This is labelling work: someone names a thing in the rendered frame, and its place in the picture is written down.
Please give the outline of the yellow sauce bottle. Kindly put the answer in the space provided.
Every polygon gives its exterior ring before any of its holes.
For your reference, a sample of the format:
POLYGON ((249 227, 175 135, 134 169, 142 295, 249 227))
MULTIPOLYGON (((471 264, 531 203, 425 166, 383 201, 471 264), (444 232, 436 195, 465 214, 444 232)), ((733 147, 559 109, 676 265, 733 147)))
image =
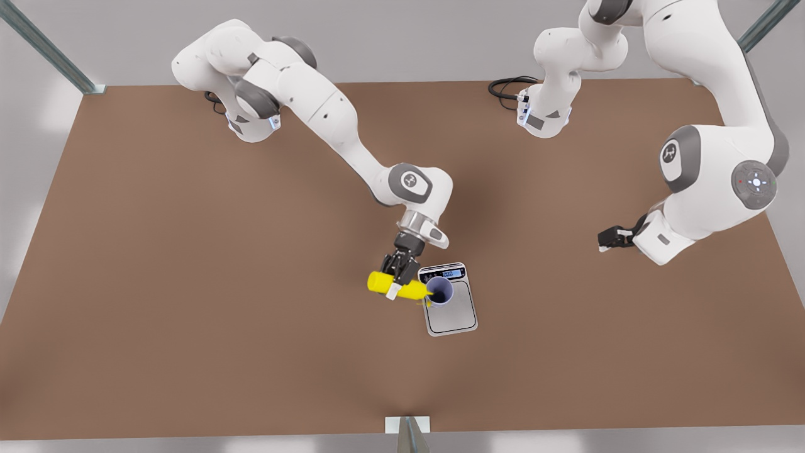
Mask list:
POLYGON ((428 296, 432 295, 426 288, 426 284, 412 280, 409 284, 401 286, 394 282, 394 276, 383 272, 371 272, 367 281, 368 290, 383 294, 389 300, 395 298, 405 298, 408 300, 419 301, 419 305, 430 307, 431 301, 428 296))

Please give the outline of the blue cup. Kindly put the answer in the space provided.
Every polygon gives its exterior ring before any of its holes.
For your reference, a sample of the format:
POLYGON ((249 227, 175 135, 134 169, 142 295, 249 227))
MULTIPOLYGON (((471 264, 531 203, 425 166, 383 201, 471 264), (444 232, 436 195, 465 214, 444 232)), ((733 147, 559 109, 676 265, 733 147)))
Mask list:
POLYGON ((444 306, 452 300, 454 290, 452 282, 443 276, 433 276, 426 282, 426 302, 428 306, 444 306))

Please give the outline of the silver kitchen scale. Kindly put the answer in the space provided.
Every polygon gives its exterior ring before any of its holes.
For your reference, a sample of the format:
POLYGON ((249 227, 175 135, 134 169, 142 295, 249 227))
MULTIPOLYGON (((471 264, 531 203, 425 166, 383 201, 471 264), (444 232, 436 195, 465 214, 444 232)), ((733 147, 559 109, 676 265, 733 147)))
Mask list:
POLYGON ((419 282, 426 284, 433 276, 443 276, 452 282, 452 300, 444 306, 425 306, 428 335, 440 337, 454 333, 473 332, 478 317, 469 286, 467 267, 461 262, 423 267, 418 272, 419 282))

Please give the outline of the silver frame post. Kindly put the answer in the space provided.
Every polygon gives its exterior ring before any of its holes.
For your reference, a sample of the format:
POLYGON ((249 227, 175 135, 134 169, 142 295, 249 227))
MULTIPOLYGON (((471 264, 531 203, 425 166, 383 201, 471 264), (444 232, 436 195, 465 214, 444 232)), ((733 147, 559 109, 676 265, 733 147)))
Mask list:
POLYGON ((801 0, 774 0, 773 3, 747 28, 737 40, 742 52, 749 53, 783 18, 799 5, 801 0))
POLYGON ((429 416, 386 417, 385 433, 397 435, 396 453, 431 453, 425 433, 431 433, 429 416))
POLYGON ((98 85, 91 81, 11 0, 0 0, 0 18, 57 69, 81 94, 97 95, 106 92, 105 85, 98 85))

